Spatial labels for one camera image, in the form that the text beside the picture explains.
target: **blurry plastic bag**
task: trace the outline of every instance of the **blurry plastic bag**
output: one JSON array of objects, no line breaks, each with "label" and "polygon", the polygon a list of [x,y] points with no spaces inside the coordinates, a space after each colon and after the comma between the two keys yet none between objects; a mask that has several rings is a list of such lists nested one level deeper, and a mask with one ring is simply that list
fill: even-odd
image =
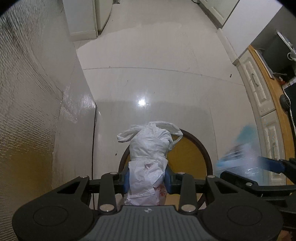
[{"label": "blurry plastic bag", "polygon": [[229,171],[263,184],[263,171],[258,156],[260,152],[256,149],[259,146],[256,138],[257,128],[245,126],[238,135],[235,146],[216,164],[216,176],[224,171]]},{"label": "blurry plastic bag", "polygon": [[[179,136],[173,141],[171,135]],[[131,126],[117,136],[118,142],[130,142],[131,161],[128,163],[130,189],[126,205],[162,204],[163,183],[167,153],[182,138],[183,133],[174,124],[164,121]]]}]

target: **cabinet door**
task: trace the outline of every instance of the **cabinet door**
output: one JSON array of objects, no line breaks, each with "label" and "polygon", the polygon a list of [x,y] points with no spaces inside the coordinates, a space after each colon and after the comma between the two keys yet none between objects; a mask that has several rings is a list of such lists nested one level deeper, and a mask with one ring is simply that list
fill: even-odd
[{"label": "cabinet door", "polygon": [[223,25],[238,0],[200,0],[214,17]]},{"label": "cabinet door", "polygon": [[[284,143],[276,111],[265,115],[261,121],[265,137],[266,157],[275,160],[285,159]],[[286,176],[282,173],[268,172],[268,184],[272,186],[285,185]]]},{"label": "cabinet door", "polygon": [[249,50],[240,57],[239,63],[248,79],[260,116],[274,111],[274,103],[265,79]]}]

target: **cabinet drawer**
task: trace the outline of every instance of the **cabinet drawer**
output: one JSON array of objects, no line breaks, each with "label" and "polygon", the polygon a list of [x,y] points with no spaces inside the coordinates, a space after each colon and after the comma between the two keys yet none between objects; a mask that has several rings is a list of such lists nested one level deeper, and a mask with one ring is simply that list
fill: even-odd
[{"label": "cabinet drawer", "polygon": [[[281,134],[281,127],[276,111],[273,111],[261,118],[265,146],[266,157],[271,159],[285,159],[284,143]],[[269,185],[285,185],[286,176],[284,174],[277,174],[268,172]]]},{"label": "cabinet drawer", "polygon": [[248,79],[260,116],[275,110],[265,79],[249,50],[240,57],[239,63]]}]

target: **white logo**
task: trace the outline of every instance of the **white logo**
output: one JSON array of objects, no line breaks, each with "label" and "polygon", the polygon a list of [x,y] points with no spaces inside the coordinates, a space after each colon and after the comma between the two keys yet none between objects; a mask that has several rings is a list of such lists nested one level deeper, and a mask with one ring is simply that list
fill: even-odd
[{"label": "white logo", "polygon": [[145,208],[145,209],[144,209],[144,212],[146,212],[146,213],[150,213],[150,212],[152,212],[152,209],[149,208],[149,207],[148,207],[148,208]]}]

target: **black cable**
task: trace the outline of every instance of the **black cable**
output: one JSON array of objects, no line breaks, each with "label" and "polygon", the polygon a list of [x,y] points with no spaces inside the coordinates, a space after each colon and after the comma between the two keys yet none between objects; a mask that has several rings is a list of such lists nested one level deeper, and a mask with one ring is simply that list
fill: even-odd
[{"label": "black cable", "polygon": [[93,134],[93,147],[92,147],[92,152],[91,152],[91,179],[94,179],[94,137],[95,137],[95,130],[96,130],[96,120],[97,120],[97,105],[96,109],[94,112],[94,134]]},{"label": "black cable", "polygon": [[197,5],[199,5],[200,4],[200,2],[195,2],[195,1],[193,1],[193,0],[191,0],[192,2],[194,2],[194,3],[196,3]]}]

